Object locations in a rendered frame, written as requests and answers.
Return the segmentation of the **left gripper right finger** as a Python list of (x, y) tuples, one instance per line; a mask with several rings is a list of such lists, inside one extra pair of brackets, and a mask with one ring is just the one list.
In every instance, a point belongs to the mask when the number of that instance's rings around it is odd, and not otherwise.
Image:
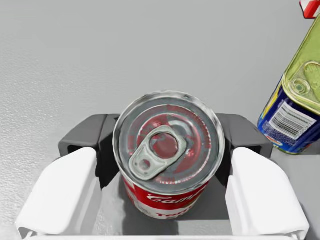
[(216, 173), (235, 236), (305, 238), (310, 224), (286, 173), (271, 160), (273, 144), (248, 119), (217, 114), (225, 136)]

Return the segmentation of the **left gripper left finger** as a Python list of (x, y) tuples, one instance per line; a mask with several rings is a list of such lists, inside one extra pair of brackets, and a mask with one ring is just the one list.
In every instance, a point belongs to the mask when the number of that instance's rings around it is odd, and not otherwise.
[(92, 233), (103, 189), (119, 172), (113, 153), (118, 118), (92, 115), (60, 140), (60, 157), (40, 174), (16, 219), (22, 238)]

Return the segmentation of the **red and white can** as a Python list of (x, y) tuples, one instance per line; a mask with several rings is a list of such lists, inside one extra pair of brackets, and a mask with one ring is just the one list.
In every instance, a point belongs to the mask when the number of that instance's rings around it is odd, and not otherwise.
[(120, 114), (112, 146), (134, 206), (171, 220), (195, 205), (222, 164), (226, 141), (204, 102), (165, 90), (139, 97)]

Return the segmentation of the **green and blue rectangular can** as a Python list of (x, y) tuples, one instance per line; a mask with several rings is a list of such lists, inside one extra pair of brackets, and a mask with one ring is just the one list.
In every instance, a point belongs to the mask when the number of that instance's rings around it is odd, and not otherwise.
[(320, 14), (281, 76), (257, 128), (291, 155), (320, 140)]

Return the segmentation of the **red and white carton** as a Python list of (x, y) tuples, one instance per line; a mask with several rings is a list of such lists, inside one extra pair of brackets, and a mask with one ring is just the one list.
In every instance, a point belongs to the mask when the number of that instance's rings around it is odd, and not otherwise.
[(320, 0), (300, 0), (299, 4), (305, 19), (315, 19), (320, 14)]

